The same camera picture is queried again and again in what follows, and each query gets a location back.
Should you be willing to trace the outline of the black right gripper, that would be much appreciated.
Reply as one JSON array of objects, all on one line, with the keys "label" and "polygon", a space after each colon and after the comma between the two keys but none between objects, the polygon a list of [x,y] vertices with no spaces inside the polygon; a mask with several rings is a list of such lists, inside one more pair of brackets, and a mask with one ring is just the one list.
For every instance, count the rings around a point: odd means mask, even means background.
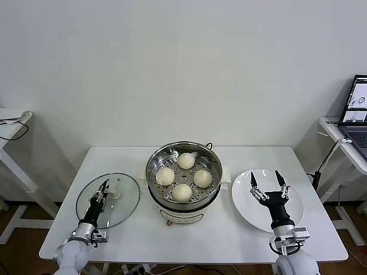
[{"label": "black right gripper", "polygon": [[271,228],[293,225],[294,221],[291,220],[290,215],[286,211],[285,204],[289,200],[288,191],[290,185],[288,185],[284,177],[280,174],[278,170],[275,170],[276,179],[280,186],[279,191],[262,192],[257,185],[257,181],[254,173],[251,171],[250,193],[252,196],[259,201],[262,206],[265,206],[270,212],[272,218]]}]

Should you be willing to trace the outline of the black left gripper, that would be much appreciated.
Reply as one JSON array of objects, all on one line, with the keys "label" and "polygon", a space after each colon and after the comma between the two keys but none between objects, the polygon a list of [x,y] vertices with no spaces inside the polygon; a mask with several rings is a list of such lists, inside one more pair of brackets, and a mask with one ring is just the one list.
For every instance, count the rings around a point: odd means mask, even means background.
[{"label": "black left gripper", "polygon": [[82,223],[96,223],[100,214],[103,212],[110,186],[102,183],[94,194],[94,198],[89,200],[89,208],[81,220]]}]

